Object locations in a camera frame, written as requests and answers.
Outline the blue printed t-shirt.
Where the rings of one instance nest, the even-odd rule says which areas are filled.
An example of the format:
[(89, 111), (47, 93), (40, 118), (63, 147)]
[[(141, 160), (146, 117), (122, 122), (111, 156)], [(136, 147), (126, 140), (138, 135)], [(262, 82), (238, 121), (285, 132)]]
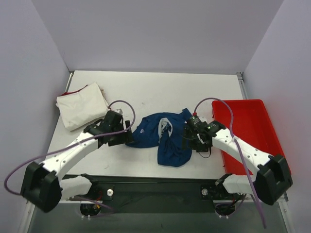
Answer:
[(127, 146), (138, 149), (157, 149), (157, 163), (162, 166), (180, 167), (187, 163), (192, 150), (182, 148), (185, 121), (191, 117), (185, 108), (181, 113), (155, 113), (142, 118), (132, 133), (133, 142)]

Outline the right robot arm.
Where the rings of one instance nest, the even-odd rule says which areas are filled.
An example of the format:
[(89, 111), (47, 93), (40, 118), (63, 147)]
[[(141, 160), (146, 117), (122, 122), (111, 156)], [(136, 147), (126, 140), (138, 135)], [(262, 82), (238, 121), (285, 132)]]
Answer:
[(256, 194), (265, 204), (273, 205), (293, 184), (287, 160), (272, 156), (231, 134), (229, 128), (218, 121), (207, 123), (191, 116), (183, 129), (182, 148), (208, 152), (218, 148), (245, 165), (251, 175), (225, 174), (215, 183), (220, 198), (230, 194)]

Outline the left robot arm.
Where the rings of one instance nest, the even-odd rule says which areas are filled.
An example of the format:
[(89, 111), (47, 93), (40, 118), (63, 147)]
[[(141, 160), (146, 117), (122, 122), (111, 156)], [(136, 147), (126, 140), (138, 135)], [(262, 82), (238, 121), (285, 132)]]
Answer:
[(109, 110), (103, 119), (88, 125), (67, 150), (41, 163), (31, 162), (26, 167), (20, 194), (45, 213), (53, 210), (61, 200), (78, 196), (87, 200), (101, 199), (103, 189), (92, 176), (81, 174), (69, 179), (64, 176), (101, 146), (132, 141), (130, 121), (123, 119), (122, 110)]

